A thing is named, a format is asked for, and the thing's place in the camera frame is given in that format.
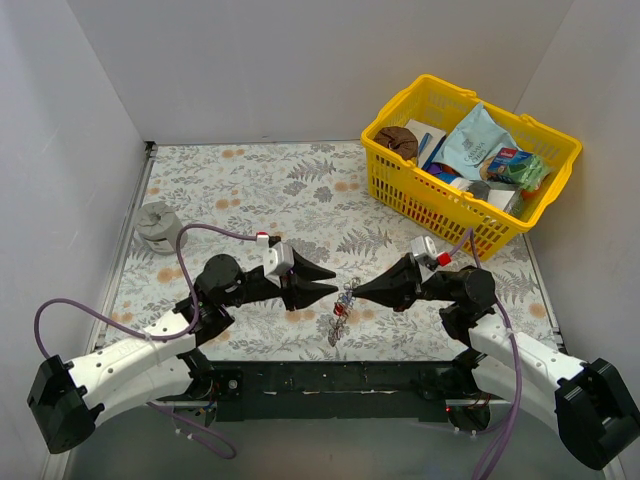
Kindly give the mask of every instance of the orange flower pattern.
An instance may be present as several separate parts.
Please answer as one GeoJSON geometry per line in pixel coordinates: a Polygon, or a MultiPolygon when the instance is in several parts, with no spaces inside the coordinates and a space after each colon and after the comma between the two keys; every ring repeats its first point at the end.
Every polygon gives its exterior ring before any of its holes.
{"type": "MultiPolygon", "coordinates": [[[[164,201],[183,223],[202,222],[242,234],[281,236],[310,261],[334,270],[328,281],[370,280],[426,232],[368,194],[366,158],[357,143],[197,145],[159,147],[145,202],[164,201]]],[[[435,238],[440,250],[451,247],[435,238]]],[[[195,278],[213,255],[227,253],[243,268],[261,263],[249,242],[191,230],[183,249],[195,278]]],[[[458,254],[450,269],[472,263],[458,254]]],[[[538,280],[522,237],[487,262],[497,294],[517,330],[547,345],[554,339],[538,280]]],[[[127,326],[153,323],[188,291],[175,255],[155,255],[134,237],[112,318],[127,326]]],[[[232,309],[236,322],[202,346],[212,360],[450,360],[464,350],[442,328],[437,302],[393,313],[356,301],[345,336],[327,342],[336,296],[287,312],[281,300],[232,309]]],[[[125,334],[108,328],[106,342],[125,334]]]]}

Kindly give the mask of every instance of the yellow plastic basket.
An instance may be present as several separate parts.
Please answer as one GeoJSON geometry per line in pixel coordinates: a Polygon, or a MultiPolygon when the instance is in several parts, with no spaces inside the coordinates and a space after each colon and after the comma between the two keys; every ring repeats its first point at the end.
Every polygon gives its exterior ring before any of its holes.
{"type": "MultiPolygon", "coordinates": [[[[432,75],[422,75],[380,110],[362,133],[367,152],[369,194],[413,219],[452,244],[473,227],[480,258],[486,260],[516,234],[528,232],[544,209],[553,202],[571,176],[581,143],[529,115],[514,115],[484,102],[491,117],[511,133],[518,146],[544,157],[554,171],[540,191],[525,202],[520,219],[498,210],[468,192],[437,179],[373,141],[383,127],[404,126],[410,119],[451,133],[481,100],[476,92],[456,87],[432,75]]],[[[471,252],[470,243],[464,250],[471,252]]]]}

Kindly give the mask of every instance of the blue plastic bag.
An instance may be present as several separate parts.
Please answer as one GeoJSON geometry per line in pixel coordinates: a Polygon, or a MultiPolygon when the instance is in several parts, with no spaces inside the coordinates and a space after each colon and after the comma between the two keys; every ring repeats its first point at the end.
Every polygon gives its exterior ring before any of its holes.
{"type": "Polygon", "coordinates": [[[486,167],[505,147],[517,149],[518,145],[478,103],[453,129],[433,162],[448,165],[466,179],[486,180],[486,167]]]}

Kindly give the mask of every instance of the metal frame edge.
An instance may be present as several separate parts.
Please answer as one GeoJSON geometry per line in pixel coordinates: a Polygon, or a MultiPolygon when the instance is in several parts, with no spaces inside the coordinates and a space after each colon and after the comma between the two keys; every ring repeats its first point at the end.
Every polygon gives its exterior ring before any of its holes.
{"type": "Polygon", "coordinates": [[[544,280],[542,279],[540,266],[538,265],[538,260],[536,258],[536,254],[533,251],[533,245],[531,244],[531,238],[529,238],[528,233],[522,234],[522,237],[524,238],[524,243],[527,246],[527,251],[529,252],[529,258],[531,258],[531,264],[533,265],[533,271],[536,274],[536,279],[538,280],[538,285],[540,286],[540,293],[542,294],[545,307],[547,308],[547,313],[549,315],[549,323],[551,324],[551,328],[553,328],[554,330],[559,330],[560,326],[558,325],[556,313],[553,311],[553,306],[551,305],[551,298],[549,297],[549,291],[547,290],[547,287],[544,284],[544,280]]]}
{"type": "Polygon", "coordinates": [[[604,478],[607,480],[626,480],[622,463],[620,463],[620,457],[616,457],[611,460],[606,467],[602,469],[604,478]]]}
{"type": "MultiPolygon", "coordinates": [[[[145,161],[142,169],[140,170],[136,187],[133,192],[133,196],[131,197],[129,207],[127,208],[122,229],[120,230],[116,254],[109,268],[109,274],[107,277],[109,282],[104,291],[104,300],[102,302],[102,308],[100,309],[100,313],[103,315],[110,315],[111,310],[113,309],[113,303],[116,299],[118,287],[120,286],[120,279],[122,278],[122,272],[127,260],[129,244],[131,243],[131,238],[133,236],[133,214],[142,204],[157,152],[158,146],[155,142],[146,142],[145,161]]],[[[91,353],[95,348],[101,347],[106,333],[106,328],[103,328],[103,325],[104,324],[99,320],[94,320],[85,353],[91,353]]],[[[49,454],[42,469],[42,475],[40,476],[41,480],[63,480],[65,478],[67,465],[71,459],[71,453],[72,452],[65,452],[58,455],[49,454]]]]}

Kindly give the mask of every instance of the wire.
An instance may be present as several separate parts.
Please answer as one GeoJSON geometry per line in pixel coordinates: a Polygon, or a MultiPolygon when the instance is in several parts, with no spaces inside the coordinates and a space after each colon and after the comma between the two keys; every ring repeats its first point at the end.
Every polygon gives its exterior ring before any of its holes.
{"type": "Polygon", "coordinates": [[[213,232],[217,232],[217,233],[221,233],[222,235],[226,235],[228,237],[231,238],[235,238],[237,240],[246,240],[246,241],[256,241],[256,236],[255,235],[240,235],[238,233],[235,232],[230,232],[229,230],[225,230],[223,228],[219,228],[219,227],[214,227],[213,225],[206,225],[204,223],[192,223],[190,225],[186,225],[184,227],[182,227],[180,229],[180,231],[178,232],[178,236],[176,237],[176,255],[178,257],[178,263],[180,264],[180,269],[182,270],[182,274],[184,275],[184,278],[187,282],[187,286],[189,287],[189,292],[191,293],[191,299],[193,301],[193,319],[191,320],[191,322],[189,323],[189,325],[184,329],[181,330],[178,333],[173,333],[170,335],[149,335],[146,336],[144,333],[140,333],[137,330],[133,330],[131,328],[125,327],[124,325],[120,325],[119,323],[115,322],[114,320],[110,319],[109,317],[102,315],[99,312],[96,312],[94,309],[87,307],[86,305],[77,302],[75,300],[71,300],[69,298],[53,298],[51,300],[46,301],[45,303],[43,303],[40,308],[38,308],[38,310],[36,311],[36,315],[35,318],[33,320],[33,332],[34,332],[34,336],[36,339],[36,344],[38,345],[38,349],[40,350],[40,352],[42,353],[42,355],[45,358],[49,358],[49,352],[47,352],[47,349],[44,346],[44,343],[42,342],[42,336],[40,334],[40,318],[42,316],[42,312],[44,312],[44,310],[49,307],[50,305],[56,304],[56,303],[62,303],[62,304],[66,304],[66,305],[71,305],[72,307],[75,307],[79,310],[82,310],[83,312],[91,315],[92,317],[97,318],[98,320],[106,323],[107,325],[116,328],[118,330],[120,330],[121,332],[127,333],[133,337],[136,338],[142,338],[142,339],[147,339],[149,338],[150,340],[153,341],[166,341],[166,340],[175,340],[176,338],[180,338],[186,334],[188,334],[189,332],[191,332],[191,330],[193,330],[193,328],[196,326],[196,324],[198,323],[198,319],[200,316],[200,306],[198,305],[198,296],[196,294],[196,290],[193,286],[193,282],[191,281],[191,278],[189,277],[189,272],[187,271],[187,267],[185,266],[184,263],[184,258],[182,257],[182,248],[180,246],[180,242],[182,240],[182,236],[191,229],[203,229],[203,230],[210,230],[213,232]]]}
{"type": "Polygon", "coordinates": [[[202,433],[206,435],[211,435],[213,437],[216,437],[218,440],[220,440],[222,443],[224,443],[227,446],[230,452],[226,452],[225,450],[215,446],[213,443],[205,440],[200,435],[194,435],[193,433],[182,432],[180,431],[180,429],[176,430],[177,432],[183,433],[184,435],[186,435],[189,440],[195,440],[200,445],[205,446],[206,448],[211,450],[213,453],[218,455],[220,458],[223,458],[225,460],[232,460],[236,458],[236,456],[238,455],[238,449],[236,448],[235,444],[231,441],[231,439],[229,439],[222,432],[218,432],[217,430],[204,427],[200,425],[198,422],[194,422],[190,418],[183,417],[182,415],[178,415],[177,413],[173,412],[173,409],[169,410],[168,408],[161,407],[160,405],[156,405],[155,403],[151,403],[151,402],[148,402],[147,405],[153,408],[155,411],[162,413],[163,415],[171,417],[174,420],[179,420],[181,422],[184,422],[193,428],[197,428],[198,430],[200,430],[202,433]]]}
{"type": "Polygon", "coordinates": [[[480,403],[481,399],[482,399],[482,392],[478,392],[478,396],[476,397],[476,400],[471,405],[467,405],[465,408],[475,407],[478,403],[480,403]]]}
{"type": "MultiPolygon", "coordinates": [[[[467,239],[469,239],[471,242],[471,252],[473,254],[476,267],[482,268],[480,257],[478,255],[478,250],[476,248],[473,228],[468,228],[466,230],[466,232],[464,233],[460,241],[449,252],[449,255],[451,256],[455,255],[463,247],[467,239]]],[[[511,324],[511,319],[509,318],[509,314],[504,308],[504,305],[502,305],[502,302],[500,302],[499,299],[496,299],[496,305],[498,306],[498,310],[500,310],[500,313],[502,315],[505,328],[509,332],[513,332],[513,325],[511,324]]],[[[516,418],[520,410],[520,401],[522,399],[522,361],[518,353],[518,344],[516,342],[515,335],[510,334],[509,340],[511,342],[511,348],[513,350],[513,364],[514,364],[514,370],[516,374],[515,396],[513,399],[513,403],[511,404],[511,408],[509,409],[509,412],[503,419],[501,419],[497,424],[492,425],[491,427],[485,430],[476,432],[476,435],[486,435],[489,433],[493,433],[497,430],[502,430],[499,433],[499,435],[497,435],[492,440],[489,447],[482,454],[482,457],[480,457],[480,460],[478,460],[478,463],[476,464],[476,467],[473,471],[473,477],[472,477],[473,480],[486,480],[489,478],[489,475],[491,475],[491,472],[493,471],[495,466],[498,464],[498,462],[500,461],[500,458],[502,457],[502,454],[507,448],[507,444],[509,443],[509,440],[511,439],[511,435],[513,434],[516,418]],[[482,471],[482,467],[484,466],[486,461],[489,459],[489,457],[491,456],[491,453],[494,450],[495,450],[495,453],[491,457],[489,464],[484,469],[484,471],[482,471]]],[[[490,398],[491,396],[487,397],[487,400],[485,401],[485,405],[489,403],[490,398]]],[[[449,433],[458,433],[458,431],[451,430],[450,428],[446,428],[446,427],[439,427],[439,426],[425,425],[425,424],[414,424],[414,425],[422,428],[428,428],[431,430],[438,430],[438,431],[444,431],[449,433]]]]}
{"type": "Polygon", "coordinates": [[[471,236],[471,232],[473,232],[473,228],[467,228],[467,230],[462,235],[462,238],[460,239],[460,241],[449,252],[450,257],[453,257],[464,246],[464,243],[471,236]]]}
{"type": "Polygon", "coordinates": [[[205,407],[199,410],[201,414],[203,413],[206,414],[210,409],[217,408],[218,402],[217,400],[213,399],[213,392],[215,391],[215,389],[216,388],[213,386],[213,382],[211,382],[211,388],[210,388],[211,391],[209,392],[209,403],[205,407]]]}
{"type": "Polygon", "coordinates": [[[477,408],[486,407],[489,404],[489,401],[491,400],[491,394],[490,393],[487,394],[487,398],[484,399],[484,401],[482,402],[482,405],[478,405],[480,403],[480,400],[482,400],[482,393],[480,393],[480,395],[478,396],[478,399],[474,403],[467,406],[466,408],[468,410],[475,410],[477,408]]]}
{"type": "MultiPolygon", "coordinates": [[[[469,231],[471,232],[470,239],[471,239],[471,251],[473,253],[473,258],[476,262],[476,266],[478,268],[481,268],[480,257],[478,256],[478,251],[476,249],[474,233],[472,229],[469,229],[469,231]]],[[[498,310],[500,310],[500,313],[502,314],[502,318],[504,320],[504,326],[507,328],[509,332],[512,332],[513,326],[511,324],[511,319],[509,318],[509,314],[504,308],[504,305],[502,305],[502,302],[500,302],[499,299],[496,299],[496,305],[498,306],[498,310]]],[[[476,464],[476,468],[473,471],[473,476],[472,476],[473,480],[486,480],[487,478],[489,478],[489,475],[491,475],[491,472],[493,471],[495,466],[498,464],[498,462],[500,461],[500,457],[502,457],[502,454],[507,448],[507,444],[509,443],[509,440],[511,439],[511,435],[513,434],[516,418],[520,410],[520,400],[522,398],[522,361],[520,360],[520,355],[518,353],[518,343],[516,342],[515,335],[513,334],[509,335],[509,340],[511,341],[511,348],[513,350],[513,363],[514,363],[514,370],[516,373],[516,392],[513,399],[513,404],[511,405],[511,409],[507,414],[507,417],[506,417],[507,420],[505,423],[504,430],[501,432],[500,435],[496,436],[496,438],[493,439],[489,447],[485,450],[482,457],[480,457],[480,460],[478,460],[478,463],[476,464]],[[482,470],[482,466],[487,461],[487,459],[491,455],[491,452],[494,450],[494,448],[496,449],[496,451],[493,454],[493,457],[491,457],[491,460],[489,461],[487,468],[482,473],[480,473],[482,470]]]]}

